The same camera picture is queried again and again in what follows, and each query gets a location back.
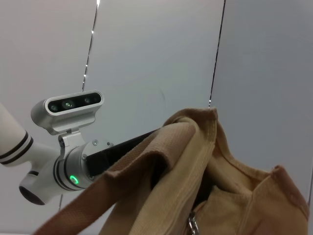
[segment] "zipper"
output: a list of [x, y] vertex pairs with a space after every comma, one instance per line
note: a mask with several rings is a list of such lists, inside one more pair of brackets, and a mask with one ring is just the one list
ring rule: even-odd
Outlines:
[[196, 222], [196, 213], [194, 211], [190, 212], [189, 214], [188, 225], [191, 235], [200, 235], [199, 228]]

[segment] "canvas bag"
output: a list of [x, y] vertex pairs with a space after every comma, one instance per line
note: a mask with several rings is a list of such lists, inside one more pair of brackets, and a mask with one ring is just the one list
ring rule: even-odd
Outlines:
[[[174, 114], [35, 235], [78, 234], [113, 204], [101, 235], [306, 235], [308, 229], [308, 205], [284, 168], [267, 173], [234, 159], [216, 109]], [[192, 211], [197, 231], [190, 228]]]

